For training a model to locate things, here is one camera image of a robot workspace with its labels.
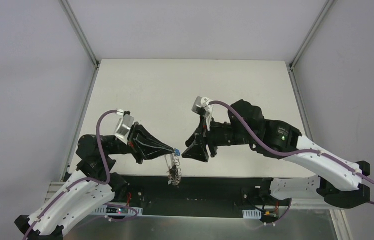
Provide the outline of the large steel keyring plate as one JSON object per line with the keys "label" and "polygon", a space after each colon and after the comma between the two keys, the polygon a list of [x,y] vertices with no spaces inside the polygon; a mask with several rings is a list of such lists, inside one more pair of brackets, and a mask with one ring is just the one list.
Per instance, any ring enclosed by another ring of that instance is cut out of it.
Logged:
{"label": "large steel keyring plate", "polygon": [[164,158],[168,169],[168,185],[178,186],[182,177],[179,158],[176,154],[168,154]]}

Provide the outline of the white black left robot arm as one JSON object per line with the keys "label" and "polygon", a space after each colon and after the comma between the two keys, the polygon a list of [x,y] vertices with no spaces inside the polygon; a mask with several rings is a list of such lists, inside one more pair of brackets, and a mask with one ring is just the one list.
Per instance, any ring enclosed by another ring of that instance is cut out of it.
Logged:
{"label": "white black left robot arm", "polygon": [[174,149],[134,123],[114,135],[83,135],[76,155],[81,159],[64,185],[37,211],[18,216],[14,224],[25,240],[61,240],[83,218],[110,202],[122,202],[128,183],[110,173],[110,155],[132,155],[138,164],[162,156],[179,156]]}

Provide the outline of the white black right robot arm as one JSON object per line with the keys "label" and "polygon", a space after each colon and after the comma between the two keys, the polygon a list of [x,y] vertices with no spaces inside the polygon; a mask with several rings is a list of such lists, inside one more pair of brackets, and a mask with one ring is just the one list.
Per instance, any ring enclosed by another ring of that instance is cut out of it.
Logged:
{"label": "white black right robot arm", "polygon": [[199,125],[185,142],[183,158],[206,163],[219,147],[247,145],[267,158],[313,173],[304,178],[264,179],[258,196],[265,205],[285,199],[321,199],[336,208],[352,209],[370,202],[370,188],[362,183],[370,174],[369,163],[334,156],[292,125],[265,119],[260,107],[244,100],[226,107],[229,122],[216,122],[212,116],[215,104],[205,97],[196,98],[192,111],[199,115]]}

